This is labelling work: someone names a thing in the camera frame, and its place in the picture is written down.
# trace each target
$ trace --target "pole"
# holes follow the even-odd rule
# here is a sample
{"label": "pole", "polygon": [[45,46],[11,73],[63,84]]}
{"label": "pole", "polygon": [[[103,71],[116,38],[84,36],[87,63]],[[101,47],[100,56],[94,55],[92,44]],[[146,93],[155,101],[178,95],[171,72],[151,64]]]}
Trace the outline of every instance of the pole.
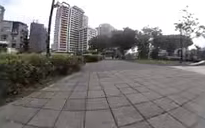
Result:
{"label": "pole", "polygon": [[48,39],[47,39],[47,53],[46,55],[49,57],[50,54],[50,34],[51,34],[51,20],[52,20],[52,15],[53,15],[53,10],[54,10],[54,3],[55,0],[52,0],[52,4],[51,4],[51,11],[50,11],[50,15],[49,15],[49,21],[48,21]]}
{"label": "pole", "polygon": [[183,62],[183,42],[182,42],[182,29],[180,28],[180,45],[181,45],[181,60],[180,63]]}

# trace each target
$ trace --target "paved walkway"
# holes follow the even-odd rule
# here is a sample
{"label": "paved walkway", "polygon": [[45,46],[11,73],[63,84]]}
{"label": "paved walkway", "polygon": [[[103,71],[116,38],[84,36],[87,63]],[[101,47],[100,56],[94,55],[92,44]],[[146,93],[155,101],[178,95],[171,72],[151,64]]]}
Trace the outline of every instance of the paved walkway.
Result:
{"label": "paved walkway", "polygon": [[102,61],[0,108],[0,128],[205,128],[205,75]]}

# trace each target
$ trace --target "sidewalk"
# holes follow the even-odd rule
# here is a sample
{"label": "sidewalk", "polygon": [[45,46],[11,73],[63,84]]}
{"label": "sidewalk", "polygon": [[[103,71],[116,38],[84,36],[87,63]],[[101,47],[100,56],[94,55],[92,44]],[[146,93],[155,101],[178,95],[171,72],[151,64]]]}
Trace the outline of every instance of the sidewalk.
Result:
{"label": "sidewalk", "polygon": [[205,75],[125,61],[87,64],[1,107],[0,128],[205,128]]}

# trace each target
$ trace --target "shrub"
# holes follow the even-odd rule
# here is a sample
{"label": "shrub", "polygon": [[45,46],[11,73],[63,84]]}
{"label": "shrub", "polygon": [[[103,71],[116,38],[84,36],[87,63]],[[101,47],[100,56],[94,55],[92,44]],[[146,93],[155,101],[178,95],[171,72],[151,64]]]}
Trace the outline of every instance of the shrub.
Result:
{"label": "shrub", "polygon": [[81,57],[70,55],[0,54],[0,86],[6,85],[7,94],[17,94],[49,76],[78,71],[81,64]]}
{"label": "shrub", "polygon": [[101,55],[91,55],[91,54],[85,54],[83,55],[85,62],[91,63],[91,62],[98,62],[103,59],[103,56]]}

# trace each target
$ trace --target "street lamp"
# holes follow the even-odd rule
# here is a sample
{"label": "street lamp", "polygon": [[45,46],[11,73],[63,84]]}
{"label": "street lamp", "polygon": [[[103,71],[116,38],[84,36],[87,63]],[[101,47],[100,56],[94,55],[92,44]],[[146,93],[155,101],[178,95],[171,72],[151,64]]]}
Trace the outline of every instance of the street lamp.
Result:
{"label": "street lamp", "polygon": [[49,21],[48,21],[48,37],[47,37],[47,51],[46,51],[46,53],[47,53],[46,55],[48,57],[51,55],[51,53],[50,53],[50,33],[51,33],[51,21],[52,21],[53,11],[54,11],[54,8],[60,7],[62,4],[66,4],[70,8],[70,5],[66,2],[62,2],[62,3],[57,2],[55,4],[55,0],[52,0],[51,11],[50,11]]}

